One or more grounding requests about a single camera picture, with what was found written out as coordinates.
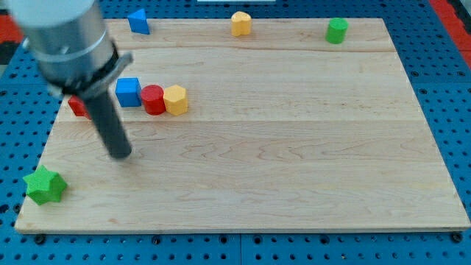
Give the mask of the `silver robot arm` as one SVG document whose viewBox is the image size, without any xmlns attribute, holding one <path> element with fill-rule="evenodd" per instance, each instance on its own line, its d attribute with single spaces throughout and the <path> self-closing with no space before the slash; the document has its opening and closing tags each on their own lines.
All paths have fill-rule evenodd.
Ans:
<svg viewBox="0 0 471 265">
<path fill-rule="evenodd" d="M 95 98 L 132 62 L 119 55 L 96 0 L 9 0 L 23 46 L 55 93 Z"/>
</svg>

